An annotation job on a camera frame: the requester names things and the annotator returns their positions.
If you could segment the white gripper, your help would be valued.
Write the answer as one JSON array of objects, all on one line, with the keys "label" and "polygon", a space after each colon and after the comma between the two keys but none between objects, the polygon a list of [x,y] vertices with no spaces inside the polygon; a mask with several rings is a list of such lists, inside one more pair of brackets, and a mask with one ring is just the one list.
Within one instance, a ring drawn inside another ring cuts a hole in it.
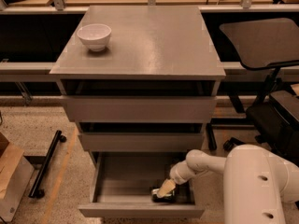
[{"label": "white gripper", "polygon": [[175,164],[170,169],[171,179],[166,179],[157,191],[157,197],[163,198],[176,188],[176,184],[182,185],[196,176],[196,172],[188,166],[186,161]]}]

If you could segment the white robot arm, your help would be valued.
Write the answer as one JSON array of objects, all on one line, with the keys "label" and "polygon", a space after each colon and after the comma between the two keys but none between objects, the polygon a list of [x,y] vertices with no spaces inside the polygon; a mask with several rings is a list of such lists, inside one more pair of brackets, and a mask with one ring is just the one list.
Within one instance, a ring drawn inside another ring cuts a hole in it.
[{"label": "white robot arm", "polygon": [[235,147],[225,158],[189,151],[156,196],[206,171],[223,175],[224,224],[286,224],[282,205],[299,201],[299,167],[254,145]]}]

